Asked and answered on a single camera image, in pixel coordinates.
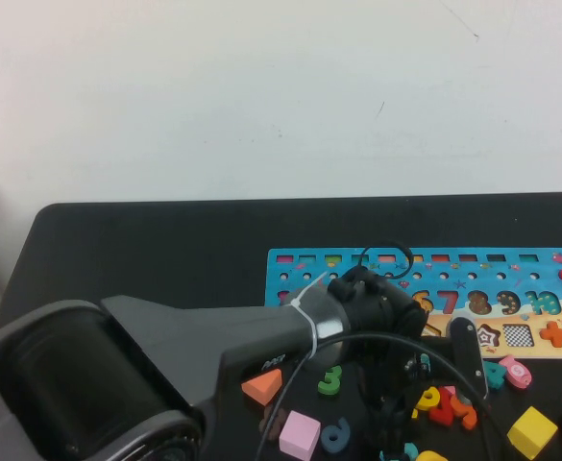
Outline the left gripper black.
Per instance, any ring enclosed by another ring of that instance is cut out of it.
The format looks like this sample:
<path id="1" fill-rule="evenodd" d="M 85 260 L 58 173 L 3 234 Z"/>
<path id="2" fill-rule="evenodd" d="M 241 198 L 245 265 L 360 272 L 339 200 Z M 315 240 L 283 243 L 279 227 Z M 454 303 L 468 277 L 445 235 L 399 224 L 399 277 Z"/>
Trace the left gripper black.
<path id="1" fill-rule="evenodd" d="M 368 407 L 380 408 L 375 432 L 379 449 L 403 449 L 406 408 L 413 408 L 428 388 L 418 355 L 406 345 L 382 338 L 358 342 L 358 389 Z"/>

